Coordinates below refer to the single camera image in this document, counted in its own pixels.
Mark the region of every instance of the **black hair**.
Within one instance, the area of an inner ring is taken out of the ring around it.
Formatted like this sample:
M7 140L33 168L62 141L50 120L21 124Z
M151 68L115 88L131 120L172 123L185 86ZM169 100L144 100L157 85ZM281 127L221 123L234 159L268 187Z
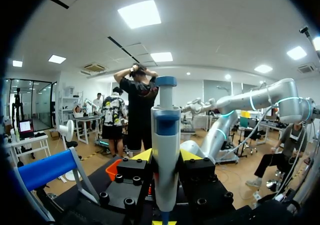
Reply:
M116 86L112 91L118 93L119 95L124 93L124 91L118 86Z
M137 63L135 62L133 65L137 65L138 66L138 70L137 71L133 71L130 73L130 77L135 77L137 75L140 75L140 76L145 76L146 75L146 70L147 68L145 66L143 66L141 63Z

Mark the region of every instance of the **black t-shirt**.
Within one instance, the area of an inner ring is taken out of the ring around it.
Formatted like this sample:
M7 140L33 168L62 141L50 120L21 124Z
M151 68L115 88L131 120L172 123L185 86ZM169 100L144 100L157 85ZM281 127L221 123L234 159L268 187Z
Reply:
M156 77L151 78L149 84L131 81L123 77L120 88L128 93L129 126L151 126L151 108L155 104L158 88Z

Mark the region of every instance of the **orange tray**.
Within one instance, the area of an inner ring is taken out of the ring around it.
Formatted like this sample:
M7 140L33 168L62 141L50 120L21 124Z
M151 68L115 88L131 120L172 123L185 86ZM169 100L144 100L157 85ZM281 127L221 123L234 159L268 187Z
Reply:
M117 166L121 161L122 159L118 159L105 169L105 172L109 175L111 181L115 180L116 174L118 173Z

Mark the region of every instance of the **hand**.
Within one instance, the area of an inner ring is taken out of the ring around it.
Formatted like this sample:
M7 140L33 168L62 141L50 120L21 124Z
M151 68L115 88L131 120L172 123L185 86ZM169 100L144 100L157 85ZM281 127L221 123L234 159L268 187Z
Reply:
M138 71L138 69L139 69L138 65L136 65L136 64L133 65L132 68L133 68L134 71Z
M273 147L271 148L271 154L275 154L275 152L276 152L276 148L273 146Z
M155 71L150 71L151 77L158 77L158 74Z
M297 155L298 155L297 151L296 151L296 150L293 150L293 152L292 152L292 157L295 158Z

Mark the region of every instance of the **gray shirt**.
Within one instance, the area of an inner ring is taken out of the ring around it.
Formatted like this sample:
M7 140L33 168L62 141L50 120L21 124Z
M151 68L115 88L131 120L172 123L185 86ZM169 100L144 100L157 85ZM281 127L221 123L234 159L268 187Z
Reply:
M301 135L298 139L297 142L293 142L291 141L290 139L290 134L292 133L292 135L298 137L299 134L301 132ZM302 138L304 137L304 140L303 140L303 144L302 144L302 147L301 147L301 152L304 152L305 149L306 149L306 146L307 146L307 134L305 134L304 136L304 133L305 133L305 129L302 127L299 131L296 131L294 128L293 128L293 124L290 124L285 130L284 130L284 133L281 137L281 142L284 144L284 147L283 147L283 151L282 153L289 159L291 156L292 156L292 153L294 151L294 148L296 149L296 151L299 151L299 147L300 147L300 144L301 144L301 141L302 141Z

